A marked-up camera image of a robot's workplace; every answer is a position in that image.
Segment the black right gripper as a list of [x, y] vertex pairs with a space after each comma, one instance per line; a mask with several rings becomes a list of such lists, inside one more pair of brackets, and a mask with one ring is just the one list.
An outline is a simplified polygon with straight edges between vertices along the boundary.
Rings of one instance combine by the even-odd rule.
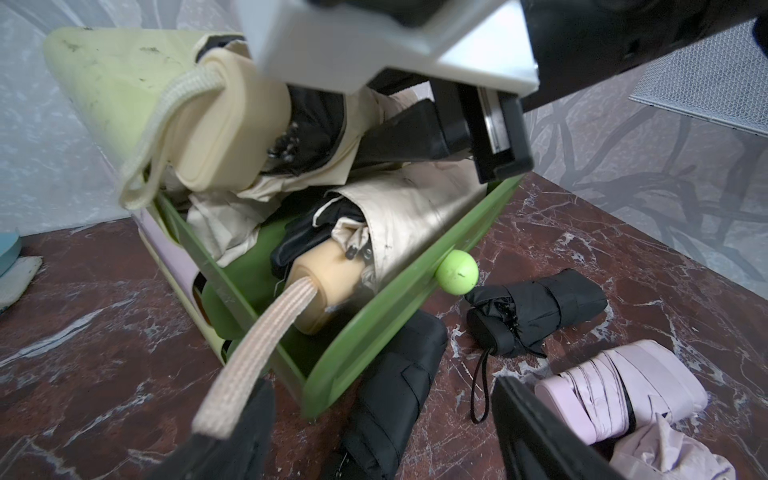
[[534, 167], [524, 113], [666, 54], [755, 20], [767, 46], [764, 1], [524, 1], [538, 89], [488, 88], [433, 77], [423, 100], [366, 133], [353, 166], [458, 161], [470, 157], [480, 183]]

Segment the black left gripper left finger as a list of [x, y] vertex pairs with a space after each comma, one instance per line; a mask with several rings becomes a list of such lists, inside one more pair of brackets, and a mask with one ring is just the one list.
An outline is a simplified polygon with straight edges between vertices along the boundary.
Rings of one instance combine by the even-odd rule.
[[152, 470], [149, 479], [260, 479], [276, 417], [275, 392], [267, 380], [255, 386], [232, 435], [218, 440], [192, 435]]

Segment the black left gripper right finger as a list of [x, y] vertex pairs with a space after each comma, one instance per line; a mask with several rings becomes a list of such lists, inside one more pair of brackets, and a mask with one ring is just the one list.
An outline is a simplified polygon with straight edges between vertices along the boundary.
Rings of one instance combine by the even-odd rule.
[[519, 380], [497, 380], [491, 407], [508, 479], [622, 478]]

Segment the beige umbrella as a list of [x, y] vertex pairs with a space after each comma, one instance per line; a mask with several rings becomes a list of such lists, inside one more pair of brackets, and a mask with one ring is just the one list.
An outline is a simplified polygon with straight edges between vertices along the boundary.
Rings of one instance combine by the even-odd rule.
[[416, 101], [409, 90], [292, 86], [261, 74], [242, 36], [205, 35], [121, 167], [120, 205], [140, 210], [179, 192], [198, 240], [227, 266], [287, 194], [345, 184], [363, 136]]
[[313, 334], [365, 284], [377, 289], [485, 194], [469, 160], [415, 163], [336, 189], [363, 221], [335, 221], [331, 236], [293, 262], [283, 292], [252, 326], [192, 422], [218, 440], [235, 430], [257, 380], [291, 326]]

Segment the green yellow drawer cabinet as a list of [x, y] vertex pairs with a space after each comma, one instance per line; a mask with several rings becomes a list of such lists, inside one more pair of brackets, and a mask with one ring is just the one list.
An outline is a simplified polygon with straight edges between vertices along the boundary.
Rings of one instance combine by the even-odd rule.
[[119, 204], [186, 251], [206, 280], [205, 330], [234, 344], [195, 419], [204, 432], [265, 370], [321, 415], [519, 185], [481, 183], [465, 156], [356, 167], [364, 135], [416, 104], [269, 78], [233, 32], [62, 27], [43, 49]]

